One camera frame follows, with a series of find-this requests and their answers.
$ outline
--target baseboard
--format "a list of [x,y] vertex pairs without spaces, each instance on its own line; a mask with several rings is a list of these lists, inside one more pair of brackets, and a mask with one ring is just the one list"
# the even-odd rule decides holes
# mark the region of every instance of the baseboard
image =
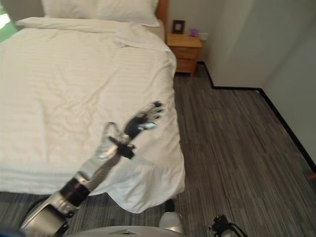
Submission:
[[291,137],[291,139],[293,140],[293,142],[295,143],[296,147],[298,148],[298,150],[300,151],[300,153],[302,154],[302,156],[304,157],[304,159],[306,160],[307,164],[310,166],[310,168],[312,169],[312,171],[314,173],[316,173],[316,164],[314,163],[314,161],[312,160],[311,156],[308,154],[308,152],[305,150],[304,146],[302,145],[302,143],[299,141],[299,139],[297,138],[297,136],[294,134],[294,132],[292,131],[292,129],[290,128],[290,126],[287,124],[287,122],[285,121],[285,119],[282,117],[282,115],[279,113],[279,111],[277,110],[277,108],[274,106],[274,104],[272,103],[272,101],[269,99],[269,97],[266,95],[266,93],[264,92],[263,89],[261,88],[253,88],[253,87],[231,87],[231,86],[214,86],[213,80],[211,75],[209,74],[209,71],[207,69],[207,66],[204,62],[199,61],[198,64],[202,64],[204,65],[205,69],[206,69],[206,73],[210,82],[210,85],[213,89],[225,89],[225,90],[257,90],[260,92],[260,94],[262,95],[262,97],[265,99],[265,101],[267,102],[267,104],[269,105],[270,109],[274,112],[274,114],[276,115],[277,119],[280,121],[280,123],[283,125],[283,127],[285,128],[286,132],[288,133],[288,135]]

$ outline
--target robotic arm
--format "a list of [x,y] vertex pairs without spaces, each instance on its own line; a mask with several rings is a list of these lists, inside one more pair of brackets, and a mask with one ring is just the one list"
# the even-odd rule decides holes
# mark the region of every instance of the robotic arm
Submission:
[[[161,102],[151,103],[127,123],[123,133],[120,133],[114,123],[108,123],[95,154],[61,190],[52,194],[29,215],[21,228],[61,236],[68,229],[68,219],[75,214],[89,193],[106,179],[120,158],[131,159],[134,156],[135,147],[130,142],[143,130],[154,128],[154,122],[161,112]],[[114,137],[107,136],[110,125],[115,127]]]

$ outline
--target nightstand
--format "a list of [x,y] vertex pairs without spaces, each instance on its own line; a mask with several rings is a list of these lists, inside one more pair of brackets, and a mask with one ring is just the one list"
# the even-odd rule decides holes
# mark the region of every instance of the nightstand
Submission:
[[198,37],[190,37],[186,34],[167,35],[167,45],[177,58],[177,70],[179,73],[190,73],[193,76],[196,70],[198,55],[202,43]]

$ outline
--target pillow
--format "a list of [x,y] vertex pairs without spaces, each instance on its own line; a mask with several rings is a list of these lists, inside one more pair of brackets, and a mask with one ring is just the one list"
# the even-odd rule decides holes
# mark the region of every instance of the pillow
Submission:
[[155,16],[158,0],[97,0],[96,18],[159,26]]
[[92,19],[95,16],[96,0],[41,1],[47,17]]

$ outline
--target gray striped carpet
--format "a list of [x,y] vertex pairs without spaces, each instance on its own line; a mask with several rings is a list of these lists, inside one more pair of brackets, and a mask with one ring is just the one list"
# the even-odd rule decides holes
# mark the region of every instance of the gray striped carpet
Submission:
[[[186,189],[175,201],[188,236],[224,213],[250,237],[316,237],[316,183],[280,122],[255,91],[214,90],[203,65],[174,79]],[[39,196],[0,193],[0,224],[17,227]],[[163,205],[141,214],[90,197],[68,233],[111,225],[157,226]]]

